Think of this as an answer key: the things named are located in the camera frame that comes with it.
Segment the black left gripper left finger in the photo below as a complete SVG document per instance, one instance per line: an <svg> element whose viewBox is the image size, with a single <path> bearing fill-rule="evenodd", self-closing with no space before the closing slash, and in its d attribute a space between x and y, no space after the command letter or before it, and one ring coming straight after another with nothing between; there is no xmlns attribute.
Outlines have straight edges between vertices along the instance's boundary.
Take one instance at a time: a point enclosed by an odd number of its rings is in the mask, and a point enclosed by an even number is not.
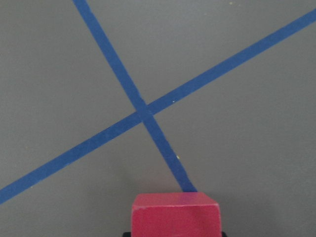
<svg viewBox="0 0 316 237"><path fill-rule="evenodd" d="M131 237L131 232L124 232L122 237Z"/></svg>

